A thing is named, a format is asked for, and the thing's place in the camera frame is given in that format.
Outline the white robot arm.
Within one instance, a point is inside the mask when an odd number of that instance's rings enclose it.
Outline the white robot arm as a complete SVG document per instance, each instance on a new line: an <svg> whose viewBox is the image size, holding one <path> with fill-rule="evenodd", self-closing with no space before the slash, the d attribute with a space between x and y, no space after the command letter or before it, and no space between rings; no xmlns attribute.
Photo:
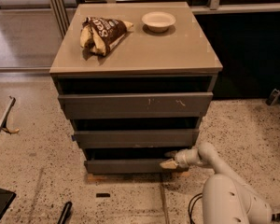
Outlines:
<svg viewBox="0 0 280 224"><path fill-rule="evenodd" d="M171 159L160 163L162 169L196 165L215 172L203 185L203 224L271 223L270 205L219 157L212 144L203 142L171 155Z"/></svg>

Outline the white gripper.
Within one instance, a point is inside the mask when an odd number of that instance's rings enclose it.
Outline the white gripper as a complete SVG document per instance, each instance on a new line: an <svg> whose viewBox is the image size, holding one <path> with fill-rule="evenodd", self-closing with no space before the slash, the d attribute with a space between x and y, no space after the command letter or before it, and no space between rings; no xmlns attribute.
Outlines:
<svg viewBox="0 0 280 224"><path fill-rule="evenodd" d="M189 168L191 165L195 165L200 161L198 150L194 149L182 149L180 151L168 151L164 153L167 158L173 158L167 161L162 161L160 167L162 169L174 170L178 166L181 168Z"/></svg>

